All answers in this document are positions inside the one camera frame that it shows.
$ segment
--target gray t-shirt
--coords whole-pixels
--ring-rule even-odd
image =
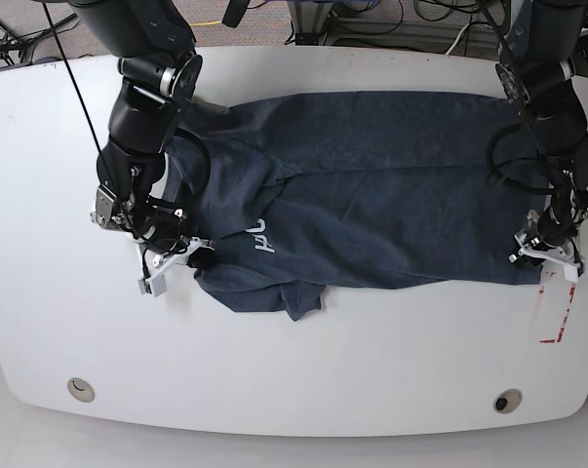
[[[486,185],[486,145],[515,121],[503,100],[449,93],[193,104],[183,127],[209,148],[212,171],[192,218],[216,241],[214,266],[196,280],[234,311],[285,309],[294,320],[321,307],[327,285],[538,283],[539,269],[508,254],[544,197]],[[528,135],[513,136],[498,160],[533,151]],[[199,158],[180,138],[168,153],[172,200],[182,180],[195,182]],[[524,181],[546,183],[521,169]]]

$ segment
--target gray floor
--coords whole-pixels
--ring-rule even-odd
[[[228,0],[174,1],[181,14],[190,23],[221,20],[228,3]],[[261,3],[260,0],[253,0],[251,5],[259,3]],[[353,8],[357,9],[361,9],[366,3],[365,1],[349,2]],[[472,0],[458,0],[456,3],[466,5],[472,3]],[[49,9],[54,20],[60,20],[71,13],[69,7],[63,4],[51,4]],[[500,7],[496,6],[495,9],[497,16],[500,17]],[[438,17],[445,12],[443,7],[425,3],[420,4],[420,10],[429,18]],[[363,14],[363,16],[387,22],[396,22],[400,18],[404,18],[404,20],[421,20],[414,12],[413,0],[380,0],[380,5],[377,8]],[[42,7],[39,3],[31,0],[0,0],[0,20],[10,27],[16,35],[26,34],[48,26]],[[455,12],[447,19],[444,19],[443,22],[463,25],[468,21],[469,15]],[[82,56],[106,54],[102,44],[83,24],[78,24],[77,22],[74,21],[62,28],[65,32],[61,34],[60,39],[68,57],[76,59]],[[221,24],[197,25],[194,26],[194,32],[198,38],[198,45],[203,47],[283,44],[291,33],[289,10],[285,1],[274,0],[259,9],[248,11],[237,29],[230,29]],[[434,47],[435,44],[415,45],[430,52],[438,52],[447,48],[447,46],[439,47],[439,45]],[[34,59],[39,59],[57,55],[58,50],[54,40],[48,39],[36,46],[33,57]],[[481,57],[482,51],[472,48],[469,55]],[[490,53],[485,54],[484,57],[493,58]]]

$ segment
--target table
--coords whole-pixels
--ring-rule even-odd
[[[200,51],[197,96],[222,105],[293,93],[468,92],[502,97],[493,63],[409,52],[251,47]],[[75,60],[105,141],[114,58]],[[576,78],[588,115],[588,80]],[[588,271],[569,284],[446,282],[330,289],[325,310],[234,314],[188,268],[140,296],[134,246],[90,222],[96,151],[63,64],[0,73],[0,363],[23,402],[200,431],[383,436],[569,416],[588,393]],[[581,248],[588,257],[588,222]],[[72,377],[96,398],[73,399]],[[523,392],[510,414],[493,410]]]

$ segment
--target t-shirt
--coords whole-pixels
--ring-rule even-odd
[[[515,121],[501,99],[450,93],[192,104],[182,126],[212,158],[192,220],[216,247],[214,265],[195,278],[234,311],[287,310],[294,320],[321,307],[328,285],[538,283],[538,269],[520,269],[508,255],[544,197],[486,184],[487,143]],[[499,161],[535,151],[527,133],[498,148]],[[180,138],[167,151],[173,200],[181,183],[196,183],[200,158]],[[521,169],[512,177],[546,186]]]

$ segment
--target yellow cable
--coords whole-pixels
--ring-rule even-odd
[[[210,22],[194,22],[190,23],[190,26],[215,26],[216,24],[222,24],[222,21],[210,21]]]

